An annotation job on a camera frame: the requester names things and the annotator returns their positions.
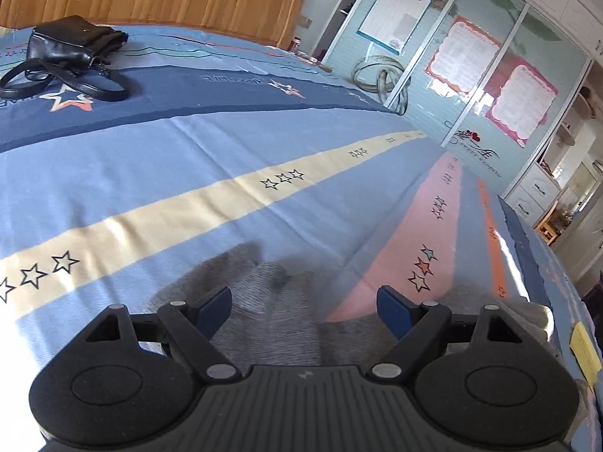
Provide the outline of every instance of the gray towel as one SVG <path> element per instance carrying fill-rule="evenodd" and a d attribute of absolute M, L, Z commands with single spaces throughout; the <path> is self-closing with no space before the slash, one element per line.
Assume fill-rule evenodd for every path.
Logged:
<path fill-rule="evenodd" d="M 195 302 L 213 289 L 229 286 L 233 295 L 231 317 L 212 343 L 243 373 L 260 364 L 358 365 L 367 370 L 396 344 L 376 313 L 317 323 L 309 302 L 312 274 L 289 275 L 281 265 L 259 260 L 257 246 L 239 245 L 164 287 L 149 301 L 147 310 L 155 312 L 170 301 Z M 478 314 L 484 305 L 497 304 L 563 363 L 559 351 L 549 343 L 552 313 L 544 306 L 524 299 L 502 300 L 466 287 L 454 288 L 439 302 L 457 314 Z M 449 345 L 448 352 L 465 347 Z M 161 351 L 157 345 L 152 350 Z M 567 440 L 585 417 L 582 399 Z"/>

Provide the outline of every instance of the pink stripe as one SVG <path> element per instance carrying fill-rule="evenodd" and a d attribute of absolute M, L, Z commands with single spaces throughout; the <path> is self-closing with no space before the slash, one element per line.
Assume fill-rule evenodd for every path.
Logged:
<path fill-rule="evenodd" d="M 451 289 L 462 166 L 445 153 L 419 187 L 402 223 L 328 321 L 375 312 L 376 292 L 394 287 L 411 301 L 437 299 Z"/>

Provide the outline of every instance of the framed poster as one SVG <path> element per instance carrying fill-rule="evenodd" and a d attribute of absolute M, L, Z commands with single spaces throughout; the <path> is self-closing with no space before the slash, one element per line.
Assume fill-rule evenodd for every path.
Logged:
<path fill-rule="evenodd" d="M 500 49 L 500 42 L 467 19 L 456 17 L 425 73 L 468 95 Z"/>
<path fill-rule="evenodd" d="M 558 93 L 536 68 L 519 58 L 486 117 L 525 147 L 536 127 L 546 121 Z"/>
<path fill-rule="evenodd" d="M 430 4 L 431 0 L 376 0 L 357 34 L 400 54 Z"/>

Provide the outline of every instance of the blue bedsheet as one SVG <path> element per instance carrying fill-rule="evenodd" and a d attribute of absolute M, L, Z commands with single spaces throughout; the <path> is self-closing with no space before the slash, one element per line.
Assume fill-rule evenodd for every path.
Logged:
<path fill-rule="evenodd" d="M 331 321 L 373 312 L 383 284 L 415 302 L 459 285 L 526 296 L 552 308 L 553 341 L 584 378 L 569 337 L 592 322 L 556 257 L 420 125 L 281 50 L 124 30 L 112 66 L 132 83 L 127 101 L 59 84 L 0 101 L 0 350 L 13 355 L 0 377 L 13 396 L 5 412 L 25 430 L 8 430 L 2 450 L 37 450 L 28 386 L 102 308 L 143 311 L 246 241 L 312 271 Z M 23 60 L 28 36 L 0 38 L 0 75 Z M 590 399 L 578 452 L 601 448 Z"/>

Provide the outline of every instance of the orange stripe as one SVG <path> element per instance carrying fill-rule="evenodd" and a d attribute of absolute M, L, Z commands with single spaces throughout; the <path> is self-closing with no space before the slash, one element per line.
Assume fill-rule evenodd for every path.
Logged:
<path fill-rule="evenodd" d="M 488 197 L 488 189 L 486 184 L 480 178 L 478 179 L 479 195 L 482 199 L 482 205 L 485 210 L 486 221 L 486 239 L 488 240 L 488 251 L 490 252 L 490 262 L 492 265 L 492 280 L 494 281 L 494 293 L 498 297 L 507 299 L 509 291 L 507 289 L 507 280 L 505 278 L 505 266 L 500 251 L 500 242 L 498 240 L 496 223 L 494 215 L 490 208 L 490 198 Z"/>

